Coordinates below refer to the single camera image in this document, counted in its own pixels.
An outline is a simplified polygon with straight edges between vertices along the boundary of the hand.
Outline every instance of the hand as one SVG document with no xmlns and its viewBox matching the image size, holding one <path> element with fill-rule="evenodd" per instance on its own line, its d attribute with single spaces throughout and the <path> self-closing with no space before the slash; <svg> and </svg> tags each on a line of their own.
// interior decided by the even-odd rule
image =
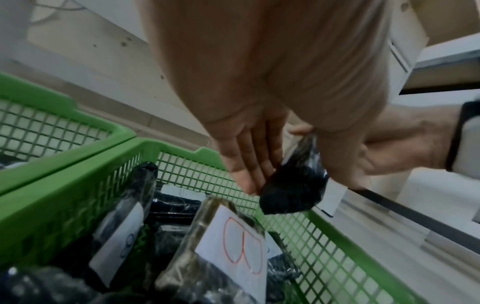
<svg viewBox="0 0 480 304">
<path fill-rule="evenodd" d="M 289 109 L 315 125 L 345 185 L 388 97 L 391 0 L 137 0 L 166 78 L 214 139 L 232 178 L 260 193 Z"/>
<path fill-rule="evenodd" d="M 460 110 L 461 106 L 387 106 L 369 129 L 357 167 L 367 175 L 418 167 L 445 169 Z M 303 136 L 313 130 L 301 124 L 289 131 Z"/>
</svg>

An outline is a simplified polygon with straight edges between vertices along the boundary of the green plastic basket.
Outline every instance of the green plastic basket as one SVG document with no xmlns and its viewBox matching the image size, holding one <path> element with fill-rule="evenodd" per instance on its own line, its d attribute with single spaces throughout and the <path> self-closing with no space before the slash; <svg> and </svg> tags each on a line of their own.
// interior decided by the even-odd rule
<svg viewBox="0 0 480 304">
<path fill-rule="evenodd" d="M 162 182 L 230 199 L 240 211 L 255 215 L 267 231 L 278 232 L 302 270 L 302 276 L 285 291 L 286 302 L 424 303 L 315 212 L 263 215 L 258 198 L 241 193 L 216 152 L 206 148 L 190 152 L 142 138 L 0 197 L 0 260 L 19 265 L 48 263 L 92 229 L 131 168 L 143 161 L 157 162 Z M 130 274 L 120 269 L 121 273 Z"/>
<path fill-rule="evenodd" d="M 0 153 L 28 161 L 0 171 L 0 195 L 133 137 L 66 95 L 0 74 Z"/>
</svg>

